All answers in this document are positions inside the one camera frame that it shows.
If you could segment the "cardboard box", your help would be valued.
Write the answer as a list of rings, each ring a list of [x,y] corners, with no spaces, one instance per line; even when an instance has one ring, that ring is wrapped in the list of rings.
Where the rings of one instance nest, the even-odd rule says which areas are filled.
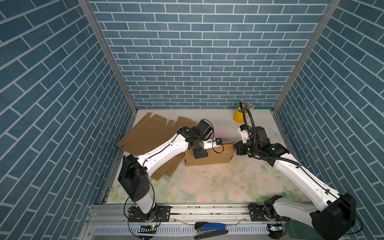
[[[224,164],[230,163],[234,154],[235,149],[233,147],[233,143],[224,143],[223,147],[215,148],[217,152],[224,150],[222,153],[217,154],[213,151],[213,149],[208,149],[208,156],[201,159],[195,159],[193,150],[188,150],[185,152],[185,165],[186,166],[201,166],[201,165],[212,165],[212,164]]]

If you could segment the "cardboard sheet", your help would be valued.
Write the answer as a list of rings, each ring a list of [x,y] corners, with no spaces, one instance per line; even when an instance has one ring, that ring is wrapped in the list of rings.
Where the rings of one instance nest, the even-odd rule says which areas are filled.
[[[179,128],[191,128],[195,124],[195,121],[185,117],[168,120],[155,113],[147,113],[118,142],[118,147],[124,150],[125,157],[130,154],[134,156],[145,154],[169,140]]]

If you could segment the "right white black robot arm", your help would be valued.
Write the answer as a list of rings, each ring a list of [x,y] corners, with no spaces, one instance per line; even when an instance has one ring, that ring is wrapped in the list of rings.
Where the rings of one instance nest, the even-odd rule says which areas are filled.
[[[356,200],[350,194],[340,194],[312,174],[281,144],[271,144],[262,127],[238,128],[241,141],[234,144],[236,154],[267,162],[288,177],[312,204],[292,202],[274,195],[264,202],[265,218],[296,220],[313,228],[324,240],[338,240],[347,234],[357,220]]]

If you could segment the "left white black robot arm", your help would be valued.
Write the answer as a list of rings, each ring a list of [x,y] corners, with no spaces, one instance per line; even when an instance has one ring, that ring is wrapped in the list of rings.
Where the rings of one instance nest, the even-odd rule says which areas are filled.
[[[181,127],[169,140],[143,155],[132,154],[123,157],[118,181],[143,214],[156,212],[155,195],[150,177],[162,165],[187,150],[193,150],[196,159],[206,158],[208,149],[222,144],[214,137],[214,127],[208,120],[201,120],[196,126]]]

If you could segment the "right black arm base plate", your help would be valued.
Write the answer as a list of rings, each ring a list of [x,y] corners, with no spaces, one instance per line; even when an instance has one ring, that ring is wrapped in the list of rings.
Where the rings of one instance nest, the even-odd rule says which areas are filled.
[[[251,203],[248,205],[252,222],[270,221],[289,221],[291,218],[279,216],[270,205],[258,205]]]

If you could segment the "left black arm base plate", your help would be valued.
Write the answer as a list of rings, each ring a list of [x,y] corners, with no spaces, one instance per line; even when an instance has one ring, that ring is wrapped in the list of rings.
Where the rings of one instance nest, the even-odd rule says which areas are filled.
[[[170,213],[171,213],[170,206],[155,205],[155,207],[146,214],[143,213],[139,207],[133,206],[129,210],[128,217],[130,222],[137,222],[137,223],[155,222],[155,221],[169,222]]]

